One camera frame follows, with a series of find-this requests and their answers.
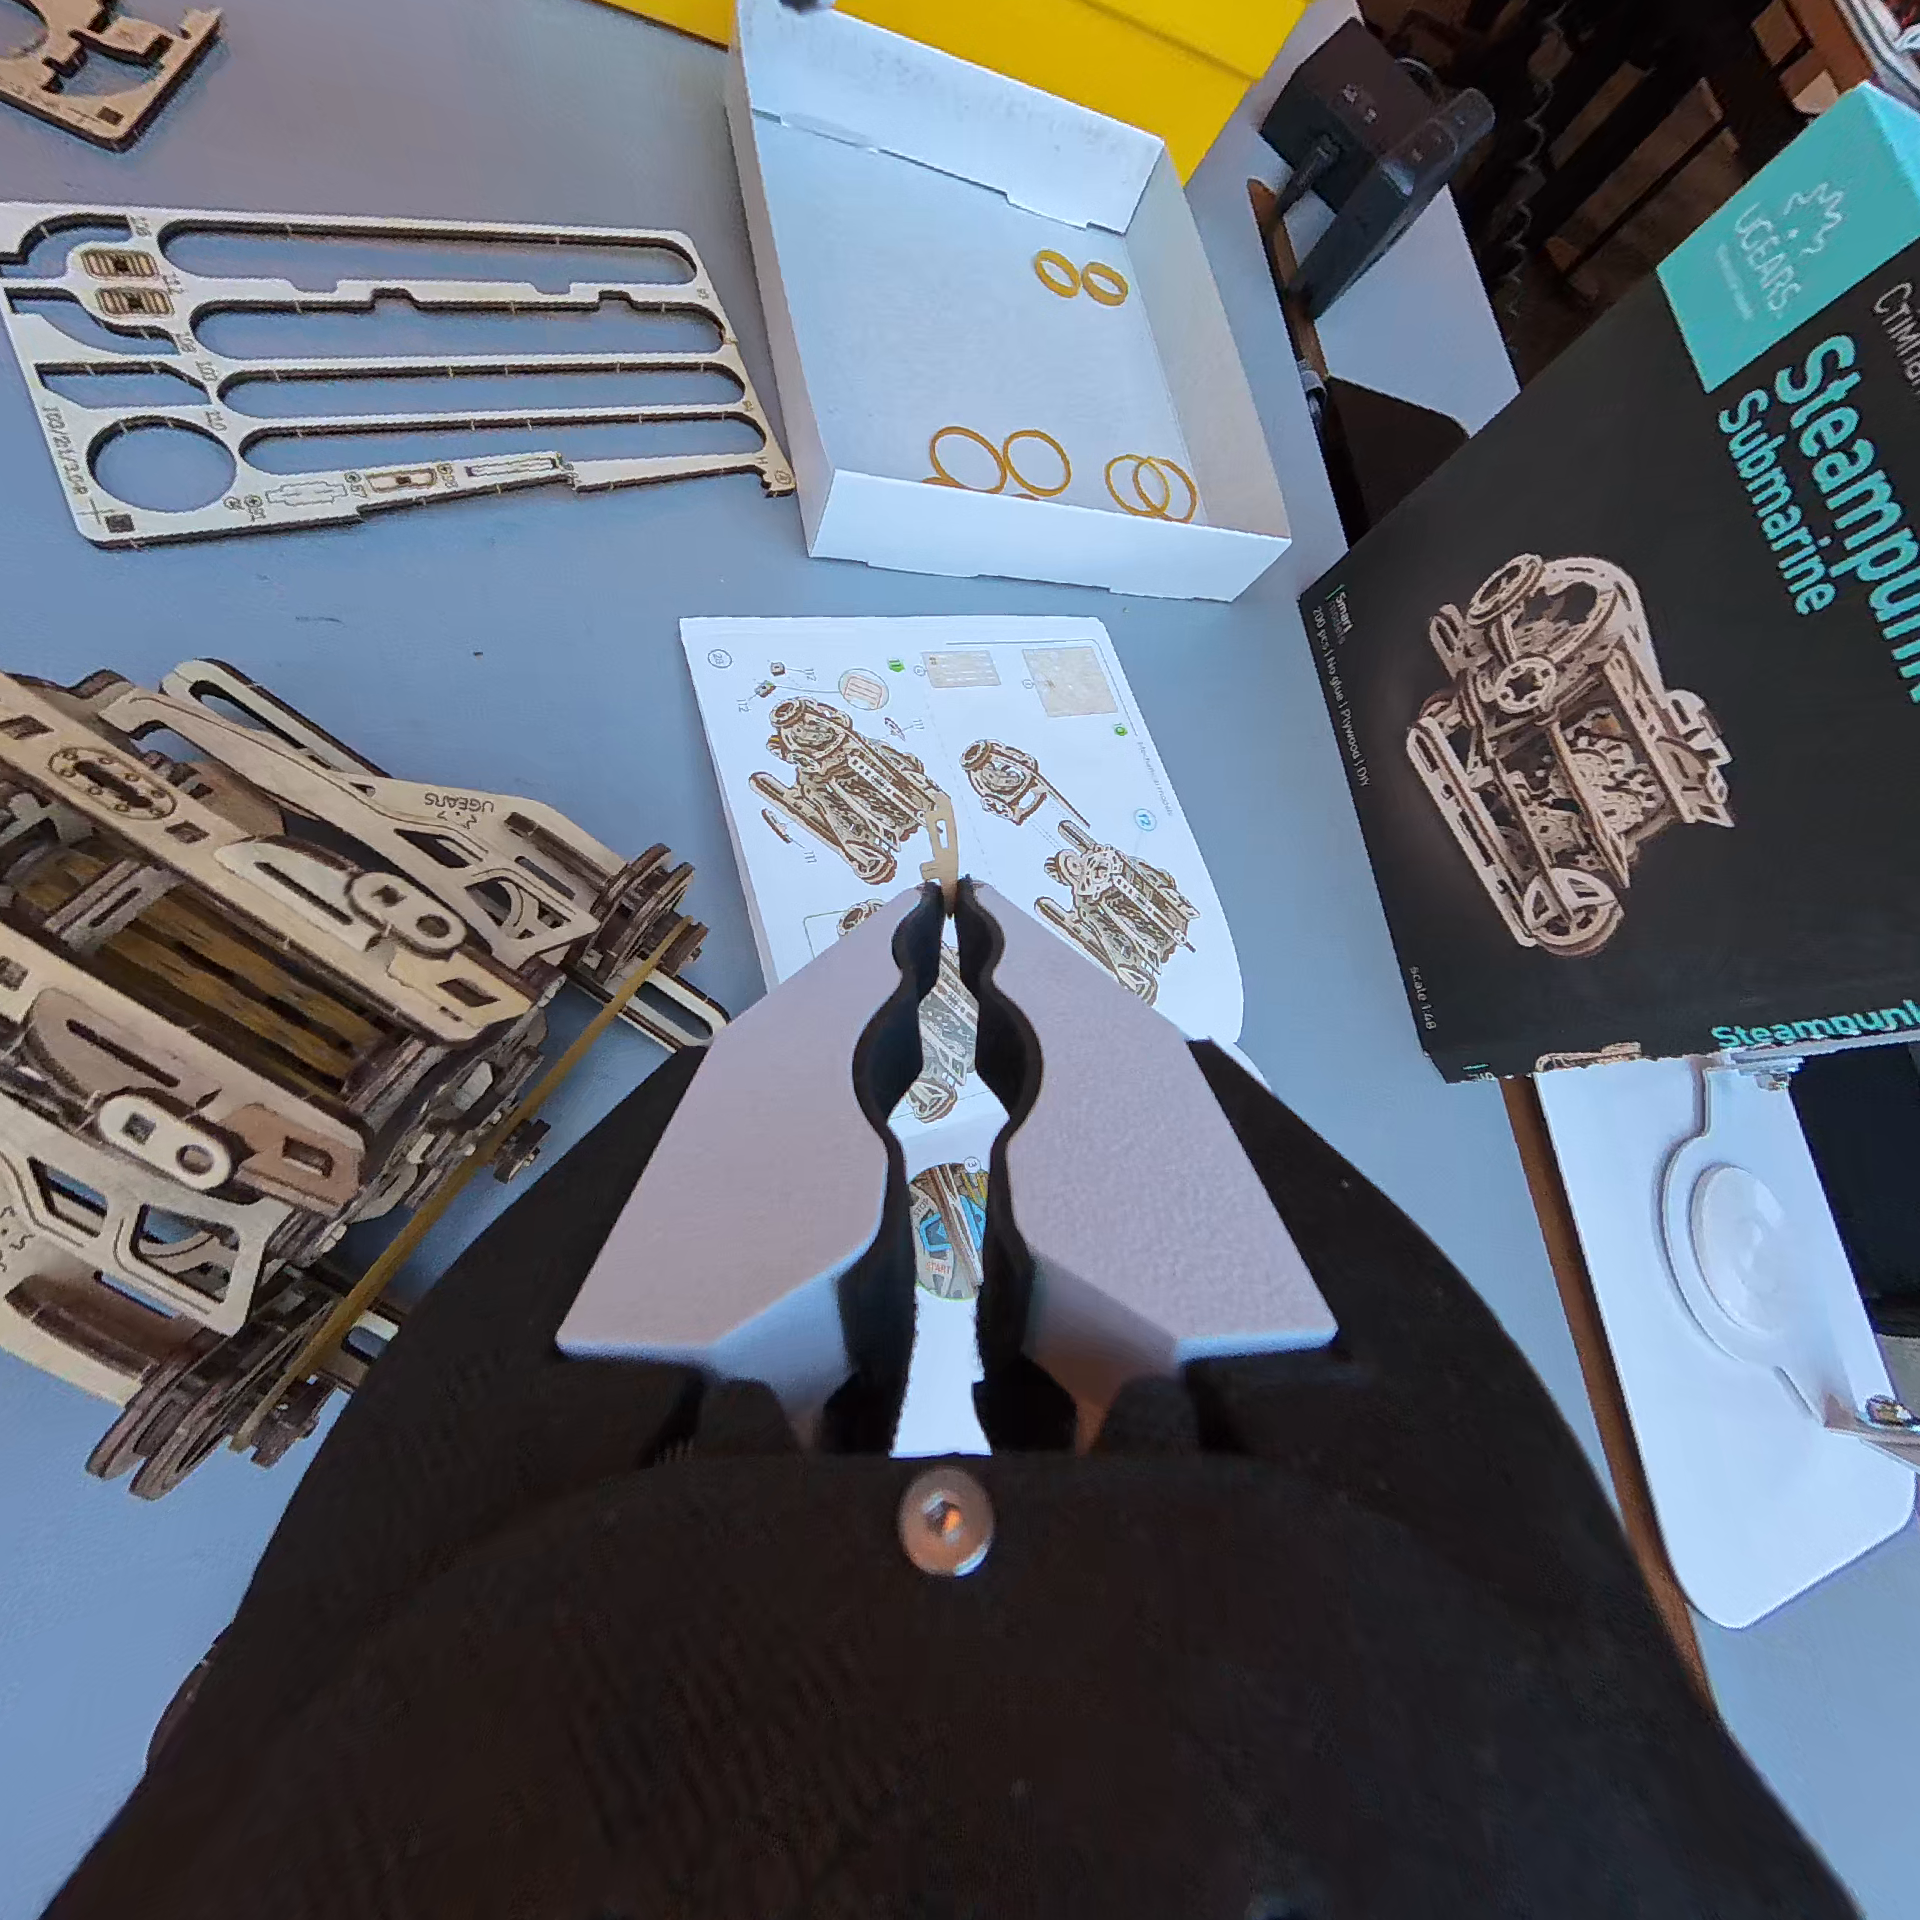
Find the white plastic base plate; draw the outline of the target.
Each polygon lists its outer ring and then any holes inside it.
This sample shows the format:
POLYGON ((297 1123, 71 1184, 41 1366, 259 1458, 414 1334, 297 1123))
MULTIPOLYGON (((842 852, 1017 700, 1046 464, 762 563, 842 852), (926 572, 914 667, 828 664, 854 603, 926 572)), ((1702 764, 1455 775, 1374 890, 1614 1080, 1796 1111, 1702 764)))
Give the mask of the white plastic base plate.
POLYGON ((1785 1078, 1670 1061, 1532 1085, 1670 1570, 1750 1624, 1915 1508, 1915 1419, 1785 1078))

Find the small plywood part sheet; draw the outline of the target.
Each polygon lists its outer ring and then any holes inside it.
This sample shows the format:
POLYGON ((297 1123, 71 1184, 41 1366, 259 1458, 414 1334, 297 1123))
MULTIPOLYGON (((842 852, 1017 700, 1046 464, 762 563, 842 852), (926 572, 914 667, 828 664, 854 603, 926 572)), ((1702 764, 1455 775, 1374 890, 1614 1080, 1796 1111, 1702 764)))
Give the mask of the small plywood part sheet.
POLYGON ((161 23, 115 2, 20 2, 26 38, 2 55, 2 100, 41 124, 118 154, 220 38, 213 6, 161 23))

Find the slotted plywood part sheet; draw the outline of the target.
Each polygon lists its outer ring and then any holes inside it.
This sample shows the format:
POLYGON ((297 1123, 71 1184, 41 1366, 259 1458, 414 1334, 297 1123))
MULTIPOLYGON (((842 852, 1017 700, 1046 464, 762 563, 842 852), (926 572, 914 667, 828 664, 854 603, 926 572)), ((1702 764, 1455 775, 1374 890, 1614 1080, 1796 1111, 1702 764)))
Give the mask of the slotted plywood part sheet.
POLYGON ((683 230, 7 200, 4 330, 71 518, 105 550, 551 487, 797 491, 683 230), (228 352, 210 333, 383 304, 506 326, 612 310, 711 341, 228 352))

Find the black model kit box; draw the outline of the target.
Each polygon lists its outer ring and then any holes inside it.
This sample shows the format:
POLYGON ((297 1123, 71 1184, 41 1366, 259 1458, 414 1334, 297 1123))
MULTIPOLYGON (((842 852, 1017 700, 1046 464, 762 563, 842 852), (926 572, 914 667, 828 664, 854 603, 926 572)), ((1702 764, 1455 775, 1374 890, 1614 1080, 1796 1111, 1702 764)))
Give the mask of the black model kit box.
POLYGON ((1449 1080, 1915 1043, 1915 236, 1859 85, 1302 594, 1449 1080))

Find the white cardboard box tray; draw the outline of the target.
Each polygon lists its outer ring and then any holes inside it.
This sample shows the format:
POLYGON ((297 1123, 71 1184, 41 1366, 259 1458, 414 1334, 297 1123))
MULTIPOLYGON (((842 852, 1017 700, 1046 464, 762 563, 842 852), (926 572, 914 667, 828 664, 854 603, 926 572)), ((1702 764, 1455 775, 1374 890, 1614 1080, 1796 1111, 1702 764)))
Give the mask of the white cardboard box tray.
POLYGON ((1155 171, 1126 227, 1069 224, 911 159, 762 130, 735 78, 747 26, 739 11, 726 120, 810 556, 1206 600, 1265 575, 1286 504, 1182 181, 1155 171), (1036 284, 1037 248, 1118 262, 1137 300, 1078 320, 1036 284), (943 423, 1046 423, 1083 464, 1170 453, 1202 516, 926 487, 943 423))

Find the open instruction booklet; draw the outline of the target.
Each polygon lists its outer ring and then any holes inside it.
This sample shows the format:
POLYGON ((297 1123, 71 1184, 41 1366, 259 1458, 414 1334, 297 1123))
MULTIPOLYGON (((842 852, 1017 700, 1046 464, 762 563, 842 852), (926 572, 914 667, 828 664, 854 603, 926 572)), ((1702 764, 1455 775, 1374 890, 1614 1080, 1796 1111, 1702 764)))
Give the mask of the open instruction booklet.
MULTIPOLYGON (((922 810, 942 789, 959 882, 994 886, 1189 1043, 1239 1036, 1233 935, 1094 621, 692 618, 682 632, 769 991, 924 886, 922 810)), ((977 998, 946 916, 919 1036, 922 1071, 890 1117, 917 1244, 914 1351, 894 1450, 844 1453, 969 1464, 993 1452, 958 1402, 980 1378, 977 1295, 1005 1108, 977 1067, 977 998)), ((1093 1430, 1122 1456, 1197 1452, 1185 1368, 1125 1386, 1075 1445, 1093 1430)), ((822 1447, 819 1415, 796 1423, 822 1447)))

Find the group of yellow rubber bands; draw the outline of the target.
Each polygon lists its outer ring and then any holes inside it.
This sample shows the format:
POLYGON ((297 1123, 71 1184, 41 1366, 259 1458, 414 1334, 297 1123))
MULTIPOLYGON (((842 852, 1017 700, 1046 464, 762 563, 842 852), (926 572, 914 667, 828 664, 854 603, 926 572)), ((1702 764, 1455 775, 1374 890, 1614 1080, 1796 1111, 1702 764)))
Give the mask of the group of yellow rubber bands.
MULTIPOLYGON (((1069 255, 1042 246, 1031 255, 1031 274, 1050 296, 1089 310, 1121 312, 1134 300, 1131 277, 1101 255, 1069 255)), ((971 495, 996 495, 1037 504, 1078 503, 1147 524, 1194 526, 1202 516, 1202 488, 1170 453, 1110 448, 1105 460, 1083 464, 1069 438, 1046 423, 1014 423, 993 434, 971 423, 940 423, 926 442, 922 482, 971 495)))

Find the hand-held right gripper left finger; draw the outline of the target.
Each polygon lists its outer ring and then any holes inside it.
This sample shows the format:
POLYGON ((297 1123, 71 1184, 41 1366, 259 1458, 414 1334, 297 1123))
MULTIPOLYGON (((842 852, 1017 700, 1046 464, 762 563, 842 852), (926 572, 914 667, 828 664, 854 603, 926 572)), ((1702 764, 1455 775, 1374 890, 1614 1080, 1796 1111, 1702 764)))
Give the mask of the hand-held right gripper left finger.
POLYGON ((890 1453, 917 1320, 894 1108, 922 1074, 943 893, 903 892, 708 1045, 557 1344, 759 1380, 890 1453))

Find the yellow plastic bin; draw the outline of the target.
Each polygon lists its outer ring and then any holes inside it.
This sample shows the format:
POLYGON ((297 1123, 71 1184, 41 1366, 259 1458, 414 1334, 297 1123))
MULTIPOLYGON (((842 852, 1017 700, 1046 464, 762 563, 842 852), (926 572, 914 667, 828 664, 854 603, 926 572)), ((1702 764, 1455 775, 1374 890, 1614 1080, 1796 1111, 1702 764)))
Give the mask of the yellow plastic bin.
POLYGON ((1155 171, 1186 181, 1306 5, 852 2, 852 26, 774 5, 623 2, 735 56, 762 130, 785 125, 988 184, 1069 224, 1126 227, 1155 171))

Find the wooden submarine model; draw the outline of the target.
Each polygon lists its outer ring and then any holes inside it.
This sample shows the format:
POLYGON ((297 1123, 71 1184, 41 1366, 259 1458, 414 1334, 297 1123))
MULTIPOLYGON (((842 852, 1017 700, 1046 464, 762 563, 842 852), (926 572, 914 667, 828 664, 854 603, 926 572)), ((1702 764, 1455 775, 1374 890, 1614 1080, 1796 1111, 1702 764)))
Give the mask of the wooden submarine model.
POLYGON ((237 667, 2 680, 4 1351, 115 1406, 130 1495, 271 1464, 390 1340, 355 1227, 537 1159, 549 1006, 668 1050, 692 869, 404 781, 237 667))

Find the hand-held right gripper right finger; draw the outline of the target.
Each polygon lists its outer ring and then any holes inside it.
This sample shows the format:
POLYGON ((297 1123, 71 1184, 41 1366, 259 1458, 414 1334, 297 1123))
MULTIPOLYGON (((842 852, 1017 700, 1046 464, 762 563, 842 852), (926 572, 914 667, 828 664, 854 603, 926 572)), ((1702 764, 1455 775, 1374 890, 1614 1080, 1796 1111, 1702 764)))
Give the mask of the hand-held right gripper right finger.
POLYGON ((994 1452, 1071 1450, 1125 1386, 1337 1333, 1185 1031, 980 879, 956 890, 977 1067, 1005 1108, 977 1295, 994 1452))

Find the black clamp device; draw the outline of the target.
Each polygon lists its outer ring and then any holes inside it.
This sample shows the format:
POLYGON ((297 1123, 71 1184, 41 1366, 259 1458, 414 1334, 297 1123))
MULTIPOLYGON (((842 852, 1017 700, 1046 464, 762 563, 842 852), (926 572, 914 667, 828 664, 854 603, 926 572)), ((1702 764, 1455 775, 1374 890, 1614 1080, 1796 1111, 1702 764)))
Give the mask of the black clamp device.
POLYGON ((1494 118, 1475 87, 1434 99, 1355 18, 1307 55, 1259 125, 1286 164, 1275 219, 1306 194, 1333 214, 1286 279, 1286 296, 1307 320, 1378 262, 1494 118))

